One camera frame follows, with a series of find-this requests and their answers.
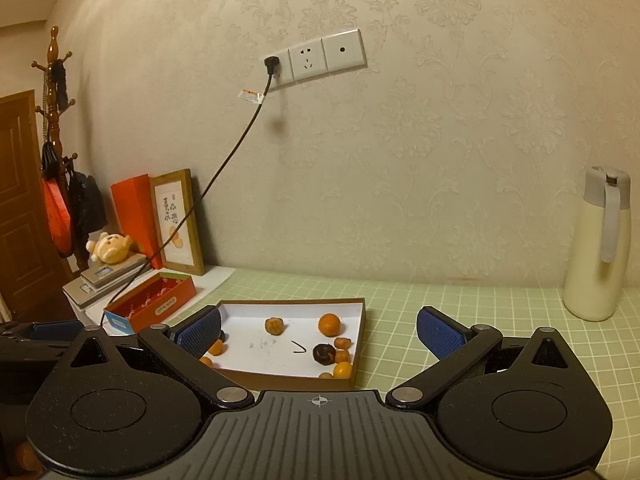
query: thermos lid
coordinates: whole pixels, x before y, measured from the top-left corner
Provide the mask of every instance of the thermos lid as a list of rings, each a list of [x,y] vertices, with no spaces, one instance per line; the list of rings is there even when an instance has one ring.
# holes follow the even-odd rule
[[[616,168],[593,166],[587,169],[584,182],[584,200],[598,207],[605,206],[605,186],[616,186],[620,190],[620,209],[629,209],[631,177]]]

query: thermos handle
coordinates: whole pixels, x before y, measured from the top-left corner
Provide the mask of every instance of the thermos handle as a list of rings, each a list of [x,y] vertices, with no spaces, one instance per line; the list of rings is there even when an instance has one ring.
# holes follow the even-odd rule
[[[618,178],[607,174],[607,181],[604,185],[604,220],[600,245],[600,257],[606,264],[610,264],[616,257],[619,228],[620,188],[618,188]]]

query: coat rack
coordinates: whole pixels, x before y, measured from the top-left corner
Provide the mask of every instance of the coat rack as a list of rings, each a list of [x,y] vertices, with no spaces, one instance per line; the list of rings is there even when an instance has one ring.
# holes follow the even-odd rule
[[[57,177],[58,187],[60,188],[60,193],[62,194],[62,198],[65,200],[66,208],[69,212],[71,212],[70,203],[69,203],[69,195],[68,195],[68,186],[66,182],[66,168],[69,164],[73,164],[73,160],[75,160],[78,155],[73,153],[71,157],[63,156],[62,150],[62,142],[60,142],[60,115],[62,115],[66,110],[58,111],[58,96],[56,94],[56,85],[53,81],[52,70],[55,62],[58,61],[58,26],[55,25],[51,27],[51,41],[49,43],[49,49],[47,50],[47,66],[42,66],[38,64],[36,61],[31,63],[31,66],[34,68],[39,68],[42,70],[47,78],[46,81],[46,110],[43,110],[40,106],[36,106],[35,110],[37,113],[41,114],[44,118],[44,135],[45,140],[47,138],[53,144],[53,147],[58,154],[58,160],[60,161],[60,174]],[[65,57],[62,59],[62,62],[65,62],[72,56],[71,51],[65,54]],[[76,104],[75,99],[69,100],[69,107]],[[76,262],[78,263],[78,269],[85,270],[88,268],[88,261],[86,257],[86,253],[83,251],[84,248],[79,248],[74,243],[74,254],[76,256]]]

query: wooden door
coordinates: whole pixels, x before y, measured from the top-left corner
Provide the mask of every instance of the wooden door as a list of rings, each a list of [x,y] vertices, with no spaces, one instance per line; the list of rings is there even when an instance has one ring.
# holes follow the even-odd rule
[[[34,107],[33,90],[0,98],[0,292],[14,319],[68,319],[70,272],[49,236]]]

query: blue gripper pad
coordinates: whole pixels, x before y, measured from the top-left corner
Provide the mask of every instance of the blue gripper pad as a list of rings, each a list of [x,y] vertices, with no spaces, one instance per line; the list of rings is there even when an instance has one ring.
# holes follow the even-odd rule
[[[200,358],[220,337],[222,321],[216,305],[207,305],[172,327],[170,338],[195,358]]]
[[[418,312],[415,324],[420,342],[440,360],[455,352],[466,342],[464,333],[447,324],[428,307]]]
[[[29,338],[40,341],[73,341],[83,328],[84,325],[78,320],[36,323]]]

